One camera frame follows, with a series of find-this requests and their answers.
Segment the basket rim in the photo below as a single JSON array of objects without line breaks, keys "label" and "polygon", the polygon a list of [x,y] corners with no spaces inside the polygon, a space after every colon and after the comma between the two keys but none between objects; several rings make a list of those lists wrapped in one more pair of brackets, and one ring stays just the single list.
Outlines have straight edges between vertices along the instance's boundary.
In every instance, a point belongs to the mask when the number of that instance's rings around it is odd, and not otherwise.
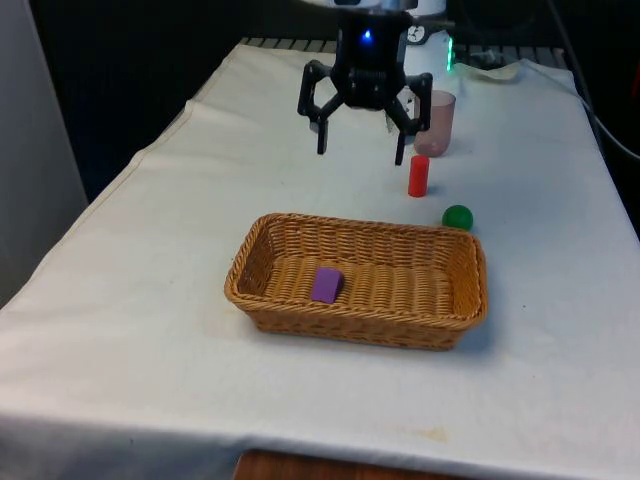
[{"label": "basket rim", "polygon": [[[466,237],[471,240],[475,253],[475,277],[478,287],[478,304],[471,315],[435,315],[417,314],[401,310],[370,309],[366,307],[346,307],[339,304],[324,304],[320,302],[301,300],[265,299],[260,295],[240,293],[238,281],[244,271],[247,259],[252,251],[260,232],[269,224],[278,220],[298,220],[308,223],[363,226],[375,230],[398,230],[399,228],[417,231],[440,232],[443,235]],[[471,233],[449,227],[403,225],[366,220],[349,220],[318,215],[300,213],[270,213],[258,218],[247,234],[240,250],[236,254],[224,286],[225,296],[242,310],[285,313],[296,312],[299,307],[305,307],[305,314],[330,314],[338,317],[353,317],[356,314],[362,319],[379,320],[381,317],[404,325],[416,325],[429,328],[443,328],[446,330],[463,331],[480,324],[488,311],[488,292],[486,280],[486,260],[480,241]]]}]

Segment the white tablecloth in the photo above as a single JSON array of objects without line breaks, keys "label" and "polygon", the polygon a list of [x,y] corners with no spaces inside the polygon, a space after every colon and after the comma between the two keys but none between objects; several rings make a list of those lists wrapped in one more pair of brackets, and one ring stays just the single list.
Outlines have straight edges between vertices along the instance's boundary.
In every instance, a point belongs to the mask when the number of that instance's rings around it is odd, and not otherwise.
[{"label": "white tablecloth", "polygon": [[[1,312],[0,478],[225,478],[251,447],[638,478],[640,250],[578,100],[530,71],[447,79],[455,138],[412,199],[381,114],[342,108],[315,155],[311,58],[237,48]],[[456,203],[491,308],[452,352],[261,334],[224,298],[265,213],[431,225]]]}]

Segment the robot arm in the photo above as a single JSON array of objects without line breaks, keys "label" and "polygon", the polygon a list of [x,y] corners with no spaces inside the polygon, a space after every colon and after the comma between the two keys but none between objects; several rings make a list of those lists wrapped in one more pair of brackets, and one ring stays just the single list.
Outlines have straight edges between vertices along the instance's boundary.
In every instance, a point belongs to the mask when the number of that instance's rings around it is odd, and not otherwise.
[{"label": "robot arm", "polygon": [[409,11],[413,16],[437,15],[445,11],[446,0],[302,0],[328,8]]},{"label": "robot arm", "polygon": [[[309,62],[300,89],[298,113],[308,117],[318,132],[318,154],[327,148],[329,117],[344,104],[387,113],[400,132],[396,151],[396,165],[400,165],[406,137],[429,129],[433,84],[430,73],[405,75],[407,31],[414,23],[408,11],[433,14],[444,7],[445,0],[303,1],[341,9],[335,64],[328,67],[316,60]],[[337,93],[319,107],[314,102],[315,87],[326,77]],[[410,118],[397,98],[407,86],[420,99],[418,118]]]}]

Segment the translucent cup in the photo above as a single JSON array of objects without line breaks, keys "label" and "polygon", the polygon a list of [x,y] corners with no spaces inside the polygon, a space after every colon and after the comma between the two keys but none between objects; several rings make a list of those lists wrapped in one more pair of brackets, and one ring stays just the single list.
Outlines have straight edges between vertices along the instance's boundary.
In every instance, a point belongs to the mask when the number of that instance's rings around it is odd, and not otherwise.
[{"label": "translucent cup", "polygon": [[431,128],[419,132],[414,143],[416,152],[427,157],[439,157],[449,148],[453,128],[456,97],[449,92],[434,90],[431,94]]}]

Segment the purple block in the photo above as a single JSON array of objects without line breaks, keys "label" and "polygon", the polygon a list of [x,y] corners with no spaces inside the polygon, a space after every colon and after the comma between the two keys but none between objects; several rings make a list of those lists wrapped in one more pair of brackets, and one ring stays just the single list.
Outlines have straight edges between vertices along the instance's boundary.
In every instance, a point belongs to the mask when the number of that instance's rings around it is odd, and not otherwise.
[{"label": "purple block", "polygon": [[336,303],[344,286],[344,275],[333,268],[319,268],[311,290],[311,300],[328,304]]}]

